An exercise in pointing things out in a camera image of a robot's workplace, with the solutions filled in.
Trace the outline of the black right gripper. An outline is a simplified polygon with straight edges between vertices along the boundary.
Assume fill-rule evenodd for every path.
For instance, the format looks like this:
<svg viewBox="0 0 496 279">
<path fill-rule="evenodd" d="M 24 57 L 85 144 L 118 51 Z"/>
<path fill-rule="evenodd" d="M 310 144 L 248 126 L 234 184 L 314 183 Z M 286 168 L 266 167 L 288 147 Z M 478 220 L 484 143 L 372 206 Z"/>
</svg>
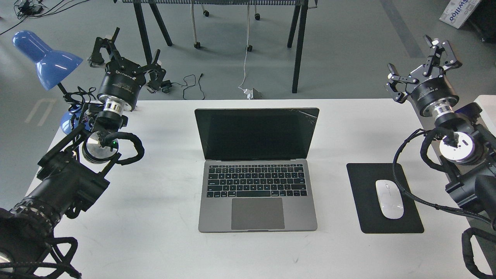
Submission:
<svg viewBox="0 0 496 279">
<path fill-rule="evenodd" d="M 409 94 L 422 117 L 445 118 L 448 114 L 454 113 L 453 108 L 459 101 L 445 74 L 449 70 L 460 68 L 463 64 L 458 60 L 447 40 L 432 39 L 428 35 L 425 35 L 424 39 L 430 48 L 426 62 L 412 71 L 411 77 L 400 76 L 395 65 L 388 63 L 390 74 L 386 91 L 397 103 L 404 103 Z M 396 87 L 398 84 L 408 85 L 408 93 L 398 91 Z"/>
</svg>

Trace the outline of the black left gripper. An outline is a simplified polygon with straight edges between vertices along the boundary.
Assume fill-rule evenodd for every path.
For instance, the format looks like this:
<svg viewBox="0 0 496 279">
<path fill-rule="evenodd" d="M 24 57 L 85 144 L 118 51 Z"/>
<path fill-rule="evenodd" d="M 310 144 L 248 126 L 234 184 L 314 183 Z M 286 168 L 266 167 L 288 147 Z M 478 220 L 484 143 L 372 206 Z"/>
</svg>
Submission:
<svg viewBox="0 0 496 279">
<path fill-rule="evenodd" d="M 151 93 L 162 90 L 166 71 L 158 63 L 160 49 L 156 50 L 154 59 L 148 65 L 138 68 L 138 64 L 134 62 L 125 64 L 124 58 L 115 46 L 119 30 L 120 28 L 116 27 L 110 39 L 102 37 L 95 39 L 88 64 L 92 68 L 105 68 L 106 71 L 97 94 L 98 100 L 105 103 L 110 97 L 117 98 L 122 100 L 125 111 L 132 111 L 138 102 L 142 86 Z M 105 62 L 101 49 L 107 51 L 110 59 L 108 62 Z"/>
</svg>

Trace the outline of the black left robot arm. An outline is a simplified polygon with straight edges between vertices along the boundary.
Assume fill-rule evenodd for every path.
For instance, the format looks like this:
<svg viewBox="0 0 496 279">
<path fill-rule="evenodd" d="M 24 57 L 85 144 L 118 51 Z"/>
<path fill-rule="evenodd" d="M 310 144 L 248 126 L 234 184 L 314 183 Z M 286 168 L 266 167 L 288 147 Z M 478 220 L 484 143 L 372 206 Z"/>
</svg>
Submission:
<svg viewBox="0 0 496 279">
<path fill-rule="evenodd" d="M 97 37 L 88 61 L 103 66 L 105 76 L 96 99 L 80 103 L 72 99 L 61 81 L 82 59 L 53 50 L 31 31 L 17 32 L 14 46 L 32 62 L 43 87 L 58 86 L 67 103 L 76 108 L 77 122 L 71 131 L 42 159 L 37 178 L 40 184 L 10 210 L 1 209 L 1 278 L 40 279 L 37 269 L 52 269 L 44 279 L 57 279 L 66 273 L 80 279 L 71 261 L 78 242 L 73 237 L 55 237 L 55 226 L 63 216 L 70 219 L 87 211 L 108 188 L 105 178 L 116 164 L 129 165 L 144 157 L 138 136 L 121 132 L 128 118 L 124 111 L 135 109 L 139 92 L 163 91 L 165 69 L 158 62 L 160 50 L 141 66 L 122 57 L 115 47 L 119 28 L 111 39 Z"/>
</svg>

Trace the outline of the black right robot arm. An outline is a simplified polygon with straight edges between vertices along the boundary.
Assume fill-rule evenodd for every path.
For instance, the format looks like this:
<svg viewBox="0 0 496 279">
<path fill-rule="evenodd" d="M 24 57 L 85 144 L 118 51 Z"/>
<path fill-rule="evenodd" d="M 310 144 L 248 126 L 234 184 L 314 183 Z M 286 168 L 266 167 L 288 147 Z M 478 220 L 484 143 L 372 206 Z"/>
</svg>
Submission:
<svg viewBox="0 0 496 279">
<path fill-rule="evenodd" d="M 424 37 L 429 46 L 426 61 L 407 76 L 392 64 L 385 84 L 397 103 L 410 99 L 421 117 L 434 119 L 425 133 L 420 157 L 432 169 L 448 175 L 445 190 L 458 208 L 436 208 L 479 219 L 495 228 L 495 136 L 478 123 L 482 108 L 470 103 L 459 110 L 459 96 L 446 77 L 461 67 L 450 42 Z"/>
</svg>

